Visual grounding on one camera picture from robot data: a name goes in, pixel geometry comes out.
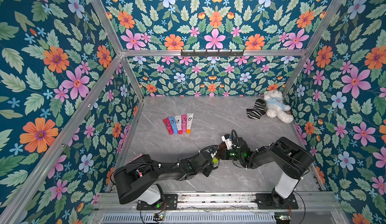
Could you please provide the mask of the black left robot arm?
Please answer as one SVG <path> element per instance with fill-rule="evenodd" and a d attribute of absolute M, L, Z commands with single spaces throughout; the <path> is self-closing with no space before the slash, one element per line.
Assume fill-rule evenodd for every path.
<path fill-rule="evenodd" d="M 158 162 L 145 154 L 119 167 L 112 174 L 119 203 L 124 205 L 136 200 L 157 181 L 186 181 L 198 174 L 210 176 L 217 168 L 214 166 L 214 157 L 218 149 L 209 146 L 192 157 L 173 163 Z"/>

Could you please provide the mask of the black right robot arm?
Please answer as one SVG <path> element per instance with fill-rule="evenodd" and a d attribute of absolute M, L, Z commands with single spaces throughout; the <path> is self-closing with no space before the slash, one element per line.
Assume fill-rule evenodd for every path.
<path fill-rule="evenodd" d="M 222 139 L 219 149 L 222 160 L 239 161 L 244 169 L 256 169 L 271 162 L 280 167 L 282 175 L 272 193 L 281 199 L 287 199 L 293 193 L 314 161 L 309 152 L 286 137 L 255 151 L 251 151 L 246 141 L 235 134 L 225 135 Z"/>

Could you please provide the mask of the white tube orange cap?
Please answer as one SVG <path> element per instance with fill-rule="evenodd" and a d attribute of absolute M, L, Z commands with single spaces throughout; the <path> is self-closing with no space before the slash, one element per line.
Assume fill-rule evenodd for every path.
<path fill-rule="evenodd" d="M 194 114 L 187 114 L 187 134 L 191 133 Z"/>

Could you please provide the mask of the brown cloth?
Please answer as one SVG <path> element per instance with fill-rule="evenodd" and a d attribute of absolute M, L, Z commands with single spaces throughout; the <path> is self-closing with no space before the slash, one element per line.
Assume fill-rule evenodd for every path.
<path fill-rule="evenodd" d="M 229 150 L 225 143 L 219 145 L 216 158 L 218 160 L 229 160 Z"/>

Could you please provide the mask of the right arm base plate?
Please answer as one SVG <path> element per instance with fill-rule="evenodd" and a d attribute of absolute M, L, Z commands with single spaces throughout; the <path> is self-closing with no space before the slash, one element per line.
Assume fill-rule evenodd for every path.
<path fill-rule="evenodd" d="M 298 210 L 299 206 L 295 195 L 292 193 L 288 198 L 282 198 L 278 194 L 257 193 L 254 202 L 260 210 Z"/>

